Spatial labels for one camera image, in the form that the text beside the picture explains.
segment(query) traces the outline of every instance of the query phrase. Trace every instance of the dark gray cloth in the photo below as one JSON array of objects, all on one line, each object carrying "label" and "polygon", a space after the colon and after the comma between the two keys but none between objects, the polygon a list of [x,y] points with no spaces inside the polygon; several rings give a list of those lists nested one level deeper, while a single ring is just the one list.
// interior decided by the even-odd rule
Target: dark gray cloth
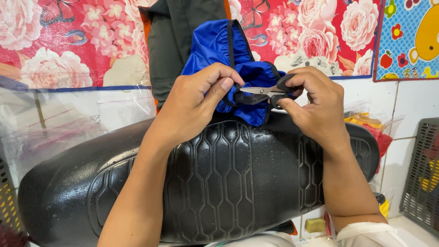
[{"label": "dark gray cloth", "polygon": [[224,0],[158,0],[139,10],[151,21],[149,75],[160,109],[189,58],[195,28],[209,20],[226,19]]}]

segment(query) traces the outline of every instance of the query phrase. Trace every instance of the scissors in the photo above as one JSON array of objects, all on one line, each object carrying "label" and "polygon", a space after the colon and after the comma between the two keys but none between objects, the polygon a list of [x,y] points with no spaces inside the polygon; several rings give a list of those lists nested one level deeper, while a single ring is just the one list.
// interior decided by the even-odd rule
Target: scissors
[{"label": "scissors", "polygon": [[239,90],[242,92],[247,92],[251,94],[264,94],[270,98],[271,105],[279,110],[282,110],[280,106],[277,105],[277,101],[283,98],[291,98],[295,100],[297,97],[293,97],[290,93],[300,89],[300,87],[287,87],[285,83],[291,79],[296,74],[288,74],[280,78],[276,86],[272,87],[244,87]]}]

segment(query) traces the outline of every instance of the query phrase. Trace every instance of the blue checkered pattern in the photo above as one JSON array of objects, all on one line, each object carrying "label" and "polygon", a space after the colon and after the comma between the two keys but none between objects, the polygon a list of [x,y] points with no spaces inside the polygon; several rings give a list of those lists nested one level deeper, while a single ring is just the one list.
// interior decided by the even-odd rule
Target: blue checkered pattern
[{"label": "blue checkered pattern", "polygon": [[[389,0],[386,0],[384,4],[387,6],[389,4]],[[396,13],[392,15],[390,18],[387,18],[387,15],[382,12],[384,15],[382,29],[381,29],[381,38],[379,44],[379,57],[377,66],[377,76],[376,79],[380,80],[387,73],[395,73],[399,78],[404,78],[403,71],[406,69],[412,69],[413,67],[417,67],[416,71],[419,75],[419,78],[425,78],[425,75],[421,75],[425,69],[425,67],[430,66],[432,74],[435,74],[436,71],[439,70],[439,57],[431,61],[423,61],[418,59],[415,64],[411,64],[409,58],[409,51],[411,48],[414,48],[414,40],[416,36],[416,32],[419,24],[421,23],[422,18],[425,13],[432,7],[430,4],[430,0],[421,0],[419,5],[413,6],[411,10],[406,10],[404,8],[404,0],[395,0],[396,5]],[[399,23],[401,25],[401,31],[403,31],[403,36],[397,40],[392,39],[392,26]],[[393,63],[388,69],[384,69],[380,66],[380,58],[385,51],[389,50],[392,53],[391,58],[393,58]],[[398,66],[397,57],[401,53],[406,54],[406,58],[409,60],[409,64],[403,68]]]}]

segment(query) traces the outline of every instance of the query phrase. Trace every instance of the cartoon apple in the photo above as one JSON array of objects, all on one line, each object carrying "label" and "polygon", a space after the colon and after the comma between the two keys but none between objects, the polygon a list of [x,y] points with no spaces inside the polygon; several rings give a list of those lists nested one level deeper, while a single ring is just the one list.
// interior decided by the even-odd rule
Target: cartoon apple
[{"label": "cartoon apple", "polygon": [[385,50],[385,54],[381,56],[380,58],[380,66],[384,69],[388,69],[390,65],[393,63],[393,58],[391,58],[392,54],[389,50]]}]

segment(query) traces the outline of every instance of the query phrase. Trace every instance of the black leather seat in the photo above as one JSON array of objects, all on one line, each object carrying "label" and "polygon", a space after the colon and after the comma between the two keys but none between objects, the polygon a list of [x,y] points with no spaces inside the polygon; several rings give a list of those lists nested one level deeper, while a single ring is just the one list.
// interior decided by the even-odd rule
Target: black leather seat
[{"label": "black leather seat", "polygon": [[[37,244],[96,246],[151,122],[84,142],[26,174],[18,203]],[[366,129],[346,126],[358,163],[371,180],[378,145]],[[215,116],[169,157],[161,241],[234,240],[274,227],[324,204],[322,173],[321,147],[290,116],[272,113],[264,127]]]}]

